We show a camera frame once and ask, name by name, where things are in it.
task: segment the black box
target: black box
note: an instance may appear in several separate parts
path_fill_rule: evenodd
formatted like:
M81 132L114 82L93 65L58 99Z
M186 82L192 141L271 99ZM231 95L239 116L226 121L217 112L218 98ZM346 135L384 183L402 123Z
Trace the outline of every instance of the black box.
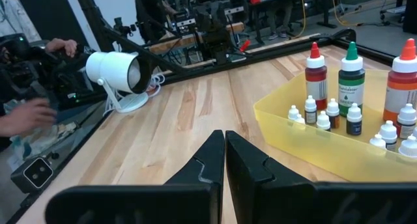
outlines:
M16 169L10 179L23 192L30 193L40 190L50 180L53 170L44 158L34 158Z

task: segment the yellow plastic tray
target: yellow plastic tray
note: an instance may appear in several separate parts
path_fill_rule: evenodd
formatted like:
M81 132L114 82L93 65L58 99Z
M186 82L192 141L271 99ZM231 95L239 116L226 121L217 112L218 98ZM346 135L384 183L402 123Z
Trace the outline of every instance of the yellow plastic tray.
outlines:
M387 71L366 70L362 135L348 136L346 120L331 133L287 120L296 105L304 115L304 73L294 77L255 105L265 141L351 182L417 181L417 161L368 144L379 131L384 109ZM338 98L338 70L328 69L328 98Z

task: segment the person's hand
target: person's hand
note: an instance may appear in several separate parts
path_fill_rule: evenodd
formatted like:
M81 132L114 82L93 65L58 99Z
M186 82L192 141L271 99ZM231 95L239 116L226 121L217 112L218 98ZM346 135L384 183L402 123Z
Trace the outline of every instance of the person's hand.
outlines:
M54 52L60 49L65 49L67 56L73 58L77 51L77 42L74 40L62 40L59 38L54 38L51 42L48 42L45 47L46 51Z
M66 55L71 58L74 58L76 51L77 51L77 42L70 39L70 40L64 41L64 43L65 43L64 49L65 49Z
M0 135L12 137L35 128L52 126L57 112L49 107L47 99L30 100L0 118Z

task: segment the orange liquid bottle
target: orange liquid bottle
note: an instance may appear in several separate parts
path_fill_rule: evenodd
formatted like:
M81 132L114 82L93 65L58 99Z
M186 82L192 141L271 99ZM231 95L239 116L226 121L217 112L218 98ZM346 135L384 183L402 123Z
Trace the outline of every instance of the orange liquid bottle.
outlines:
M406 104L417 102L417 58L414 39L408 39L403 52L396 57L388 74L384 120L397 121L397 116Z

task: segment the wooden table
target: wooden table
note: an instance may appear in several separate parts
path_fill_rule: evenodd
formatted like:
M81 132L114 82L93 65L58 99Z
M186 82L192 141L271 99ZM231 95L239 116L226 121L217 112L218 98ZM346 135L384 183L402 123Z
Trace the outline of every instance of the wooden table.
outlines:
M242 22L234 23L234 24L232 24L232 26L233 26L233 32L234 33L243 32L243 30L245 29L245 26ZM232 33L230 25L227 25L226 29L230 33ZM167 35L164 35L161 39L169 38L171 36L173 36L173 35L172 34L167 34ZM155 53L155 54L161 54L161 53L169 51L173 46L175 46L174 48L183 48L183 47L191 46L191 45L194 45L194 44L195 44L194 35L186 35L182 38L178 38L178 39L171 40L171 41L168 41L168 42L163 42L161 44L155 44L155 45L151 46L149 48L149 50L151 52Z
M328 66L346 51L321 48ZM51 197L87 184L163 184L197 151L213 130L234 130L261 150L312 181L342 178L267 145L253 112L260 98L300 74L309 52L167 85L144 107L112 113L19 223L43 223ZM365 68L387 69L365 59ZM236 223L225 174L223 223Z

